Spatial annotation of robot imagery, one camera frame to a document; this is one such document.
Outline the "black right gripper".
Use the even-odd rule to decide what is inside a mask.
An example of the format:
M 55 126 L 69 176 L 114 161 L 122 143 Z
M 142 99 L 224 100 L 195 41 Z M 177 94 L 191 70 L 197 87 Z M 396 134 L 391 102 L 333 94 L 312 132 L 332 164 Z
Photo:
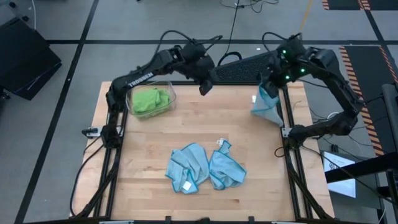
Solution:
M 288 82 L 295 82 L 307 74 L 307 69 L 302 64 L 300 56 L 282 50 L 273 50 L 268 53 L 266 69 L 262 73 L 262 84 L 265 92 L 271 97 L 279 95 L 278 87 L 285 86 Z

